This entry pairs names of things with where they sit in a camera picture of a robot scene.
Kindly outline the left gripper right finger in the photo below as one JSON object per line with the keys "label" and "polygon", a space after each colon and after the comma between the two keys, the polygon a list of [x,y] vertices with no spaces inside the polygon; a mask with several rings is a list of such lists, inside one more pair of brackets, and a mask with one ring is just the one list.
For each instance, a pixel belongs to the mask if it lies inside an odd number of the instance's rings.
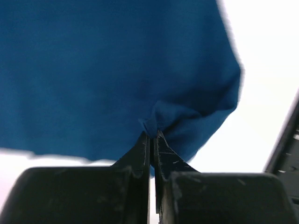
{"label": "left gripper right finger", "polygon": [[162,224],[296,224],[282,182],[267,173],[201,173],[153,140],[156,211]]}

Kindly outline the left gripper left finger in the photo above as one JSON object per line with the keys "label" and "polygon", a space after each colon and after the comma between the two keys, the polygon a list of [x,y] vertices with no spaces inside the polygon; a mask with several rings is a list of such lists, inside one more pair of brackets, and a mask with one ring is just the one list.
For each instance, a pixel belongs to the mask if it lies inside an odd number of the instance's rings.
{"label": "left gripper left finger", "polygon": [[147,224],[150,140],[108,167],[36,167],[25,170],[4,204],[3,224]]}

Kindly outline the dark blue printed t-shirt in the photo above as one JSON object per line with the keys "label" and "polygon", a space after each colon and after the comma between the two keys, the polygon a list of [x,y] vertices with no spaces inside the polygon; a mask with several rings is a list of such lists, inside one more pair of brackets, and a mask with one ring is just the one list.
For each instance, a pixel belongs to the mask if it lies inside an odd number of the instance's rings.
{"label": "dark blue printed t-shirt", "polygon": [[118,160],[163,132],[190,160],[237,107],[214,0],[3,0],[0,146]]}

